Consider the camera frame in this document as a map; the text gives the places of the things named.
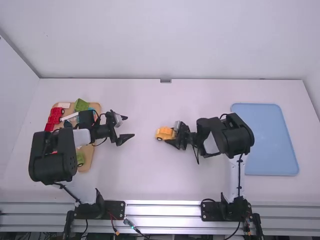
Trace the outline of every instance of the metal extrusion frame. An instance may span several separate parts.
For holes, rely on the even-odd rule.
[[[125,216],[143,234],[224,235],[237,222],[203,222],[200,201],[126,200]],[[261,216],[264,235],[320,236],[320,204],[252,202]],[[1,232],[63,232],[67,211],[73,203],[0,202]],[[135,234],[123,221],[114,221],[120,233]],[[242,224],[237,235],[243,235]],[[73,232],[83,232],[85,220],[75,219]],[[110,220],[88,220],[88,232],[113,233]]]

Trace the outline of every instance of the black clamp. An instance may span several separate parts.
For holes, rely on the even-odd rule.
[[[71,233],[71,224],[74,221],[74,214],[75,212],[72,210],[68,211],[66,214],[62,240],[69,240],[70,233]]]
[[[253,213],[252,214],[252,221],[255,225],[255,234],[258,237],[259,240],[264,240],[264,233],[262,231],[261,227],[261,219],[259,213]]]

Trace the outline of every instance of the blue mat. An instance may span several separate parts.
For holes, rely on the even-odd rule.
[[[252,129],[254,145],[246,175],[295,176],[299,165],[281,108],[276,104],[235,103],[231,111]]]

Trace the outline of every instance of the small toy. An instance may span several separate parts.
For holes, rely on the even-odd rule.
[[[45,125],[44,130],[45,130],[46,132],[52,132],[52,131],[54,130],[54,127],[55,127],[55,125],[54,125],[53,123],[47,123],[47,124]]]
[[[74,103],[74,110],[76,112],[88,110],[88,107],[89,107],[89,103],[82,100],[81,98],[78,98]]]
[[[60,115],[60,117],[65,113],[65,110],[62,107],[53,107],[51,108],[50,115]]]
[[[86,162],[85,154],[81,151],[76,151],[76,160],[78,162],[78,167],[82,167]]]
[[[61,116],[65,113],[65,110],[62,107],[53,107],[50,111],[50,116],[48,117],[48,121],[45,125],[44,130],[51,132],[54,129],[55,124],[59,124],[61,122]]]
[[[174,123],[174,127],[162,126],[157,129],[155,133],[155,138],[158,141],[162,140],[172,140],[176,138],[177,131],[179,129],[180,121]]]

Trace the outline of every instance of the green block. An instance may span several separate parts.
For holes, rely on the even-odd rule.
[[[78,167],[82,167],[86,162],[85,154],[83,152],[81,152],[81,151],[77,151],[76,152],[76,160],[78,162],[78,164],[77,164]]]
[[[78,98],[74,103],[74,110],[76,112],[85,111],[88,110],[89,103],[86,101],[83,101],[81,98]]]

